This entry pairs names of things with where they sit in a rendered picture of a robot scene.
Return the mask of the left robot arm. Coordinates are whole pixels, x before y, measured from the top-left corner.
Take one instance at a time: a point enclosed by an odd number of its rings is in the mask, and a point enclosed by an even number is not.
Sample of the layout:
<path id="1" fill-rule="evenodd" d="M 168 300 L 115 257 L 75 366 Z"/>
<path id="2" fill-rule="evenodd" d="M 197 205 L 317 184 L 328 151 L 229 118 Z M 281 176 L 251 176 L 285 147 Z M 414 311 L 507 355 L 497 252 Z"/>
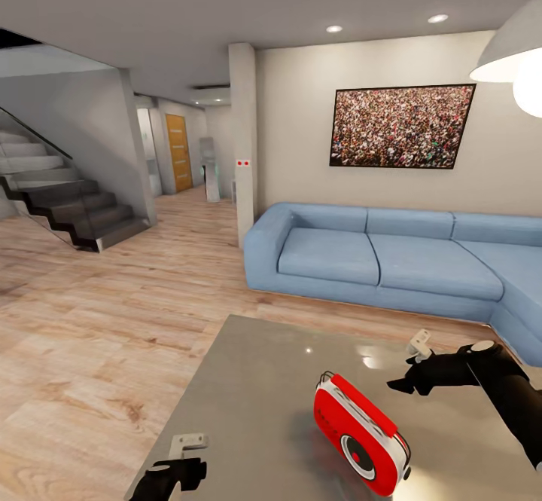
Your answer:
<path id="1" fill-rule="evenodd" d="M 129 501 L 180 501 L 181 491 L 196 490 L 200 479 L 206 479 L 207 463 L 201 458 L 184 459 L 183 451 L 209 447 L 208 434 L 174 435 L 169 460 L 158 461 L 149 468 Z"/>

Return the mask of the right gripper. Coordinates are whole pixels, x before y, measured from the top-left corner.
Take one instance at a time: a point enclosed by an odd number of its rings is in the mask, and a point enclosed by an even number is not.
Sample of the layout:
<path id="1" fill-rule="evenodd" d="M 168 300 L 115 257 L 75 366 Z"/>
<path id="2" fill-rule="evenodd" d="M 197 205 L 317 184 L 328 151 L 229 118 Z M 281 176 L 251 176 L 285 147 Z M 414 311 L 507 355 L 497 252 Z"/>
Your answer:
<path id="1" fill-rule="evenodd" d="M 446 373 L 444 365 L 446 354 L 437 355 L 432 350 L 431 355 L 427 359 L 421 360 L 420 363 L 416 362 L 415 357 L 406 360 L 412 367 L 405 374 L 405 378 L 387 382 L 391 389 L 409 394 L 417 390 L 419 395 L 428 396 L 433 387 L 458 386 L 458 382 L 450 379 Z"/>

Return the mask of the radio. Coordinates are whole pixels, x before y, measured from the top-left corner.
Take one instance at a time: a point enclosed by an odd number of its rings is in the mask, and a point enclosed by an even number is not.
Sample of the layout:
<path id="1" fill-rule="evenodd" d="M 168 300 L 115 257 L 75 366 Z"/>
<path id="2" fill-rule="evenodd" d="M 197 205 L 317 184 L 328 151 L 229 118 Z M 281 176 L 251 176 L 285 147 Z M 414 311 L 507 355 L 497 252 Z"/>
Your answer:
<path id="1" fill-rule="evenodd" d="M 410 449 L 396 426 L 340 374 L 316 384 L 315 420 L 343 459 L 380 496 L 410 476 Z"/>

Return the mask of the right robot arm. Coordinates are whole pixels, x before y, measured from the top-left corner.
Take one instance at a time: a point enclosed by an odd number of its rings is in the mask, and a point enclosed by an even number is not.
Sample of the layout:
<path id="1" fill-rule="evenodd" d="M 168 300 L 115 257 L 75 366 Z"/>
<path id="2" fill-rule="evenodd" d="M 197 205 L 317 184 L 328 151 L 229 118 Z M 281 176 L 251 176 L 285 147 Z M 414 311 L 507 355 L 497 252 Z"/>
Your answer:
<path id="1" fill-rule="evenodd" d="M 535 390 L 519 362 L 495 341 L 460 347 L 457 353 L 435 354 L 425 344 L 424 328 L 406 350 L 414 356 L 405 378 L 388 381 L 391 389 L 428 396 L 436 386 L 482 386 L 505 425 L 525 448 L 542 478 L 542 390 Z"/>

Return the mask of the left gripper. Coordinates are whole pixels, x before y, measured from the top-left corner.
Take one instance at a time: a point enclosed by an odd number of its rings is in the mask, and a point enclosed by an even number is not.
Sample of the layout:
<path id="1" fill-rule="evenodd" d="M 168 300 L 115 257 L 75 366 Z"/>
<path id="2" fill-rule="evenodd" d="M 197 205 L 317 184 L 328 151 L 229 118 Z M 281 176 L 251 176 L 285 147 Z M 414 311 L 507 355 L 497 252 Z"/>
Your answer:
<path id="1" fill-rule="evenodd" d="M 183 460 L 165 460 L 156 462 L 157 465 L 175 464 L 181 473 L 181 491 L 196 490 L 200 479 L 206 479 L 207 463 L 202 462 L 201 458 L 183 459 Z"/>

